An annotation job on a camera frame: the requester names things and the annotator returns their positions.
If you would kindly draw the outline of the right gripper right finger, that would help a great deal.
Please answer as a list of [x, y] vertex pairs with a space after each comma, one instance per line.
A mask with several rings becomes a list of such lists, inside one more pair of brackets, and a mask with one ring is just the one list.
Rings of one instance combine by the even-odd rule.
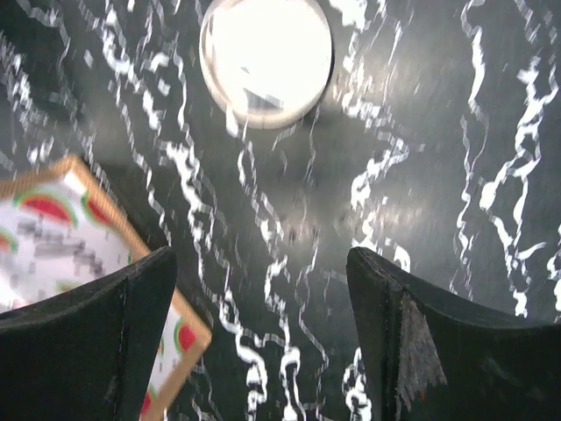
[[346, 273], [375, 420], [557, 420], [560, 328], [354, 247]]

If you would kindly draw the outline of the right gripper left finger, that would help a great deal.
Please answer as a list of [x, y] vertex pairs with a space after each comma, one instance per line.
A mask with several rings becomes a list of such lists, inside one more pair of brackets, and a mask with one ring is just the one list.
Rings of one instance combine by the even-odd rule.
[[164, 246], [1, 316], [3, 420], [137, 420], [176, 284]]

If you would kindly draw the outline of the black drink can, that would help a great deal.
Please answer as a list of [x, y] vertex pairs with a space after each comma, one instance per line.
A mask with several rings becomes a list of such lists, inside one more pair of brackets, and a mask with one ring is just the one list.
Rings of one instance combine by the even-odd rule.
[[201, 23], [202, 76], [229, 124], [277, 129], [303, 118], [328, 84], [333, 53], [316, 1], [214, 1]]

